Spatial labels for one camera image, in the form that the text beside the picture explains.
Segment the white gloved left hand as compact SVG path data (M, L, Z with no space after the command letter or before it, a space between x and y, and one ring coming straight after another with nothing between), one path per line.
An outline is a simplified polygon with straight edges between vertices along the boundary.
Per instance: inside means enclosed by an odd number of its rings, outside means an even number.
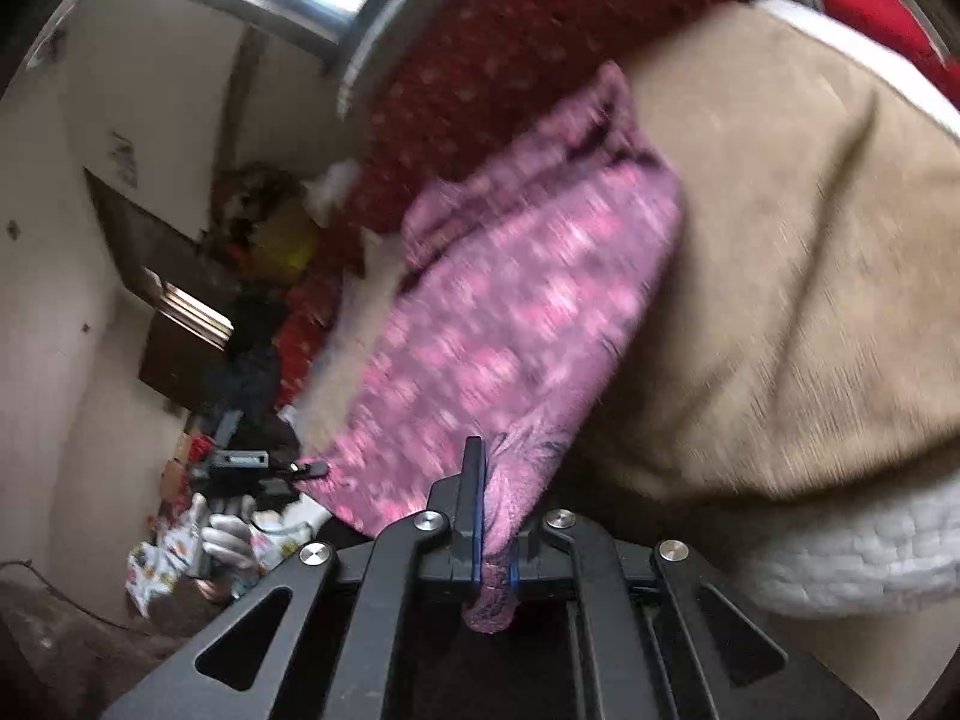
M239 572L256 567L251 530L254 507L251 496L210 502L203 494L192 494L190 525L195 548L187 567L190 578L210 578L217 566Z

